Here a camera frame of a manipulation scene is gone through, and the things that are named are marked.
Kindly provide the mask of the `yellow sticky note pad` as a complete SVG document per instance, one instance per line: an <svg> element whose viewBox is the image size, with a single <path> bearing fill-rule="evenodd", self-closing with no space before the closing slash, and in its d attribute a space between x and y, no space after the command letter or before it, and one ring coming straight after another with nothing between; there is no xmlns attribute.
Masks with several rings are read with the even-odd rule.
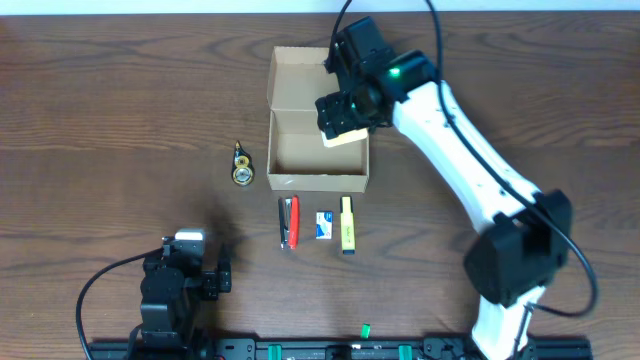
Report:
<svg viewBox="0 0 640 360"><path fill-rule="evenodd" d="M327 148L333 148L348 143L358 142L366 140L369 132L366 128L359 130L352 130L343 134L340 134L334 138L329 139L325 132L321 133L323 145Z"/></svg>

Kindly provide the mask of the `blue white staples box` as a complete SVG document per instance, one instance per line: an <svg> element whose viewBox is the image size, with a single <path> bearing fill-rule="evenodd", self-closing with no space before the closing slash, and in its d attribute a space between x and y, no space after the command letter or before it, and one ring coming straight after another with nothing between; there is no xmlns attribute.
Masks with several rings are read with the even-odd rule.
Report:
<svg viewBox="0 0 640 360"><path fill-rule="evenodd" d="M333 237L333 212L318 211L316 213L316 238L330 240Z"/></svg>

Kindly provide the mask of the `yellow highlighter marker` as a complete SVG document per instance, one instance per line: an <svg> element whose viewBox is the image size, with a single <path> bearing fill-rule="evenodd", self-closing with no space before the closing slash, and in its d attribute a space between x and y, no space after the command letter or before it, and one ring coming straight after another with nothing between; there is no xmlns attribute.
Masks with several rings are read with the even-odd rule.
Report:
<svg viewBox="0 0 640 360"><path fill-rule="evenodd" d="M340 230L341 248L344 255L353 255L356 252L354 213L352 198L343 196L340 201Z"/></svg>

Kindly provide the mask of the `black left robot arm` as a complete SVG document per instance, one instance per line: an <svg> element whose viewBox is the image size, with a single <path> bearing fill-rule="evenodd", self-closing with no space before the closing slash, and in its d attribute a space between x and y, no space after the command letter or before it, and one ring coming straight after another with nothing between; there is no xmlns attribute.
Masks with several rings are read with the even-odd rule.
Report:
<svg viewBox="0 0 640 360"><path fill-rule="evenodd" d="M221 251L212 270L203 268L199 253L171 250L147 257L140 285L143 345L153 352L196 359L212 352L205 330L196 327L202 302L216 301L232 289L232 266Z"/></svg>

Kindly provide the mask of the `cardboard box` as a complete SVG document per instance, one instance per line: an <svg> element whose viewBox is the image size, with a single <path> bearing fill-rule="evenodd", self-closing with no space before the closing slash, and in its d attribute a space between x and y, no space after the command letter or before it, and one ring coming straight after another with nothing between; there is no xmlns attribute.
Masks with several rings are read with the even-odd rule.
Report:
<svg viewBox="0 0 640 360"><path fill-rule="evenodd" d="M276 191L363 193L369 180L369 140L328 148L315 101L339 90L325 70L326 48L273 48L267 178Z"/></svg>

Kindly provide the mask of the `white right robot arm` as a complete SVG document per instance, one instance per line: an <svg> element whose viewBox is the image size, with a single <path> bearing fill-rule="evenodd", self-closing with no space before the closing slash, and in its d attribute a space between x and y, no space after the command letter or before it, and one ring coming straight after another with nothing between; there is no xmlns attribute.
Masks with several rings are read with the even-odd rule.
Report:
<svg viewBox="0 0 640 360"><path fill-rule="evenodd" d="M325 62L339 90L316 102L327 147L393 127L413 142L458 197L478 241L464 267L480 295L471 339L486 359L527 345L529 314L567 260L572 206L518 174L461 111L420 51L333 48Z"/></svg>

